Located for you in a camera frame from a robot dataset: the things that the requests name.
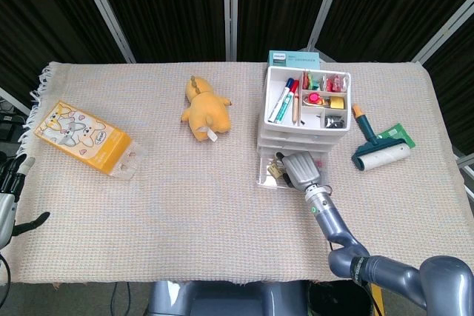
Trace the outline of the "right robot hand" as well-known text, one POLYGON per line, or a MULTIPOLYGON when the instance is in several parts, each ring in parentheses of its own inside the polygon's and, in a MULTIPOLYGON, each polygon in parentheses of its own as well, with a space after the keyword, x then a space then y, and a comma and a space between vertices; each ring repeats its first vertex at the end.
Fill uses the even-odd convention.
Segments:
POLYGON ((288 181, 298 191, 321 183, 321 174, 309 152, 300 151, 290 155, 277 152, 276 157, 283 163, 288 181))

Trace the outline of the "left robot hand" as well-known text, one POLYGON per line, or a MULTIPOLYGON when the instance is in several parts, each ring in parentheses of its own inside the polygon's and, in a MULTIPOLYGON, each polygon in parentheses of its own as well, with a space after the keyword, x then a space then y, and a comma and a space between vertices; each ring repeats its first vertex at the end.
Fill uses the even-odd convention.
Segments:
POLYGON ((50 217, 49 212, 43 212, 33 221, 16 224, 24 181, 34 163, 34 157, 22 154, 0 164, 0 250, 8 245, 12 237, 37 229, 50 217))

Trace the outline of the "clear plastic drawer with erasers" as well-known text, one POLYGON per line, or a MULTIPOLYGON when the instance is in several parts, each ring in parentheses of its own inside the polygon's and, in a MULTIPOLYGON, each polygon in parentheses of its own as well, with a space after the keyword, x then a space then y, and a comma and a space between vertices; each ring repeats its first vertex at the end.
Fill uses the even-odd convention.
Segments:
MULTIPOLYGON (((278 148, 268 148, 268 147, 259 147, 257 149, 259 154, 259 176, 257 179, 257 184, 264 186, 270 189, 289 189, 287 182, 284 180, 283 175, 275 179, 268 171, 267 167, 271 164, 275 164, 278 168, 285 173, 285 168, 282 162, 277 159, 276 153, 282 152, 284 155, 290 155, 292 153, 298 152, 294 149, 278 149, 278 148)), ((322 160, 325 163, 323 169, 318 169, 321 174, 321 183, 327 184, 329 178, 329 154, 327 152, 317 152, 309 151, 313 160, 322 160)))

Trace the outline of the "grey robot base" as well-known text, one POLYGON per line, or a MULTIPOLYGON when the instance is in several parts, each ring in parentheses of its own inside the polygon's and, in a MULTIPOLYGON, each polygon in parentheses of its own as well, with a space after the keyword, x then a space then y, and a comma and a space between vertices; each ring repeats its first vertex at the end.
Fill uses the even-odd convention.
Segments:
POLYGON ((160 280, 144 316, 308 316, 306 284, 160 280))

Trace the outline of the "white desk drawer organizer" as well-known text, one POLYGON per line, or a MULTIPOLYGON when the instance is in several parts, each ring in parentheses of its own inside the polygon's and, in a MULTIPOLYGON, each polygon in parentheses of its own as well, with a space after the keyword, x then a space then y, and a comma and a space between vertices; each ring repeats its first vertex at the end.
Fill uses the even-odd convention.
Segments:
MULTIPOLYGON (((340 115, 344 117, 346 127, 344 129, 335 129, 335 130, 350 130, 351 118, 350 118, 350 105, 351 105, 351 76, 349 73, 333 71, 333 70, 308 70, 308 69, 299 69, 291 67, 276 67, 270 66, 267 69, 267 77, 265 82, 265 96, 264 104, 262 105, 260 119, 258 123, 258 138, 261 137, 260 129, 266 128, 269 130, 281 130, 281 131, 291 131, 291 130, 328 130, 324 127, 324 118, 326 115, 340 115), (320 90, 303 90, 303 73, 304 72, 313 72, 318 73, 321 76, 321 80, 327 74, 339 74, 345 75, 347 77, 347 91, 345 93, 332 93, 320 90), (293 101, 288 107, 288 111, 284 117, 284 120, 280 124, 270 123, 268 118, 276 105, 276 102, 281 95, 287 79, 293 78, 294 80, 299 80, 298 94, 299 94, 299 120, 298 125, 294 125, 292 122, 292 111, 293 111, 293 101), (308 95, 310 93, 318 93, 321 96, 321 104, 315 105, 308 102, 308 95), (337 110, 330 108, 330 97, 338 96, 344 98, 345 109, 337 110)), ((336 138, 323 138, 321 141, 331 141, 331 140, 340 140, 342 137, 336 138)), ((329 152, 333 146, 329 145, 315 145, 315 146, 306 146, 306 145, 288 145, 288 146, 273 146, 273 145, 260 145, 259 147, 268 147, 268 148, 278 148, 278 149, 294 149, 294 150, 308 150, 308 151, 317 151, 317 152, 329 152)))

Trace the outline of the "black binder clips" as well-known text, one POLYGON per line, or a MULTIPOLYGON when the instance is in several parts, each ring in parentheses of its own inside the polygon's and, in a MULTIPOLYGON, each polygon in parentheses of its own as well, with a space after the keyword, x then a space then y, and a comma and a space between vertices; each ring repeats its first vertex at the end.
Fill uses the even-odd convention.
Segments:
POLYGON ((326 115, 324 127, 327 129, 344 129, 346 127, 344 117, 340 115, 326 115))

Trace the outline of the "red capped green marker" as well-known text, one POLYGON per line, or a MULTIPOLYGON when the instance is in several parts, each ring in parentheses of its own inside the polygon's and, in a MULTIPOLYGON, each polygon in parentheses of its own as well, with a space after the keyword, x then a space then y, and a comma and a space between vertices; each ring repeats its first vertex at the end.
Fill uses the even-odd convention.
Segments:
POLYGON ((291 104, 291 101, 293 100, 293 97, 298 87, 299 87, 299 80, 294 80, 288 94, 283 100, 280 110, 278 111, 278 114, 275 119, 276 124, 280 124, 284 120, 284 117, 288 111, 288 107, 291 104))

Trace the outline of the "blue capped whiteboard marker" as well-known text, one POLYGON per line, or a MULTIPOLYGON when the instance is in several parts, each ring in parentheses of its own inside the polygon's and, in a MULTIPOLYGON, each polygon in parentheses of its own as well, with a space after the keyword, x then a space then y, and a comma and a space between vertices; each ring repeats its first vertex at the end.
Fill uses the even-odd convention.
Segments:
POLYGON ((278 116, 278 113, 281 109, 281 106, 284 102, 284 99, 287 97, 288 93, 290 92, 290 89, 293 85, 293 82, 294 82, 294 79, 293 78, 289 78, 287 79, 287 83, 285 84, 285 87, 281 93, 281 95, 279 96, 277 102, 276 102, 276 105, 274 106, 271 114, 270 114, 270 117, 268 118, 268 121, 270 123, 274 123, 276 121, 276 118, 278 116))

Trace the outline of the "teal lint roller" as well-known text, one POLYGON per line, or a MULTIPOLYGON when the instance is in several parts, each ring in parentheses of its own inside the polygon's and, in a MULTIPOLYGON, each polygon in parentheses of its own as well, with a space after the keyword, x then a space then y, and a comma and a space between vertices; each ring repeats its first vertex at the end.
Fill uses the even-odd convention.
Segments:
POLYGON ((379 138, 359 105, 352 107, 354 119, 363 133, 366 143, 352 155, 352 162, 360 171, 368 171, 410 156, 410 148, 403 138, 379 138))

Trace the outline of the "black floor equipment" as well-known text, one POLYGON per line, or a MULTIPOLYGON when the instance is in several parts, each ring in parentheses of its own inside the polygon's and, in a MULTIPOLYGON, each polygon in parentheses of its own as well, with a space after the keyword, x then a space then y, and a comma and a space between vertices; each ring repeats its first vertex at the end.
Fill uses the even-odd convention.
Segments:
POLYGON ((0 96, 0 152, 6 156, 13 156, 18 150, 26 119, 24 113, 0 96))

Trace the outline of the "green and red clip packet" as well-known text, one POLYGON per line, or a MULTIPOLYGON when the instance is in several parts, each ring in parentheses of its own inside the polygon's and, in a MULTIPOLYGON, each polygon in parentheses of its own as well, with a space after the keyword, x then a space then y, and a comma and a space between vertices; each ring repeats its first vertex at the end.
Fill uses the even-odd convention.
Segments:
POLYGON ((320 90, 321 88, 321 76, 318 73, 304 72, 303 73, 303 90, 320 90))

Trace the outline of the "red candy packets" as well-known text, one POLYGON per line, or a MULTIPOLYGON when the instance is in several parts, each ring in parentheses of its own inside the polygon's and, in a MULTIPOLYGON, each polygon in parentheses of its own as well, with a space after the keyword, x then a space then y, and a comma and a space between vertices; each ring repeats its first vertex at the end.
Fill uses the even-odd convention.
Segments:
POLYGON ((321 89, 332 93, 347 91, 347 77, 339 74, 327 74, 321 80, 321 89))

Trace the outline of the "yellow corgi print tissue pack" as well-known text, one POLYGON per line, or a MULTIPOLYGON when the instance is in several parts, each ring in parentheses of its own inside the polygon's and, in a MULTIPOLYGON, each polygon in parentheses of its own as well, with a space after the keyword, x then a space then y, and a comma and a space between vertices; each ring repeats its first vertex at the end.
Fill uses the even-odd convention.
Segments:
POLYGON ((130 180, 147 151, 125 131, 63 101, 47 112, 36 136, 99 172, 130 180))

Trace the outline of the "yellow plush toy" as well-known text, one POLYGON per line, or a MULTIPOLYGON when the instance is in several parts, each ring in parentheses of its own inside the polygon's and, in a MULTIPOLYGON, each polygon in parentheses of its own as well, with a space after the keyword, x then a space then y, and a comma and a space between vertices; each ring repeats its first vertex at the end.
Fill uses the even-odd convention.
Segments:
POLYGON ((192 75, 185 87, 189 107, 181 114, 181 122, 187 122, 194 138, 216 142, 218 134, 231 129, 227 108, 229 98, 217 95, 213 86, 204 78, 192 75))

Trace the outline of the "teal Philips box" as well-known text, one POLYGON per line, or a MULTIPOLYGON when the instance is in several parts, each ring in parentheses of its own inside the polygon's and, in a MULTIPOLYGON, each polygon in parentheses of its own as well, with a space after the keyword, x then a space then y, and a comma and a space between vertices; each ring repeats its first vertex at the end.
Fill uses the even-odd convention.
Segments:
POLYGON ((267 66, 319 70, 320 58, 317 52, 270 50, 267 66))

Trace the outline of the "beige woven tablecloth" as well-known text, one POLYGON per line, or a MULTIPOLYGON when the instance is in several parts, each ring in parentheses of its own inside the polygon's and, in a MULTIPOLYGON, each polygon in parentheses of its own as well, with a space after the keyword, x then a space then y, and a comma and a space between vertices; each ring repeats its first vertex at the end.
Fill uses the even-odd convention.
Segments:
MULTIPOLYGON (((374 255, 419 266, 452 255, 474 268, 474 217, 427 71, 414 63, 328 63, 352 76, 353 100, 376 131, 401 123, 409 158, 367 172, 351 127, 329 153, 332 198, 374 255)), ((121 128, 147 151, 128 181, 102 174, 37 138, 17 218, 50 217, 4 253, 16 283, 169 280, 331 280, 329 248, 304 196, 256 181, 264 63, 48 64, 37 126, 65 101, 121 128), (197 141, 181 114, 191 76, 229 98, 231 129, 197 141)))

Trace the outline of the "yellow metal bar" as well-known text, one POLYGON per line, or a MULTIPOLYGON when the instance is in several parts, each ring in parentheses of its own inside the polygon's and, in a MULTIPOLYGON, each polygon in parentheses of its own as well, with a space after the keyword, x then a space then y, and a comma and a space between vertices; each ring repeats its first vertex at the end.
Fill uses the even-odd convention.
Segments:
POLYGON ((378 316, 385 316, 382 289, 379 286, 372 284, 371 292, 374 300, 375 313, 378 316))

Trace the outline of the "black folding screen panel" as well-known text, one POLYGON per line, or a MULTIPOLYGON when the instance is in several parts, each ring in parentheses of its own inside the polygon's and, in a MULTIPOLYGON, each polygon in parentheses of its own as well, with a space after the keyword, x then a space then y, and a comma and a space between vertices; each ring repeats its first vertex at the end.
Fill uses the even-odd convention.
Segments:
POLYGON ((466 0, 333 0, 316 48, 337 62, 411 61, 466 0))
POLYGON ((465 155, 474 153, 474 15, 423 67, 432 79, 452 146, 465 155))
POLYGON ((270 50, 308 45, 323 0, 238 0, 238 61, 267 60, 270 50))
POLYGON ((224 61, 224 0, 108 0, 138 63, 224 61))
POLYGON ((51 62, 125 61, 94 0, 0 0, 0 88, 32 106, 51 62))

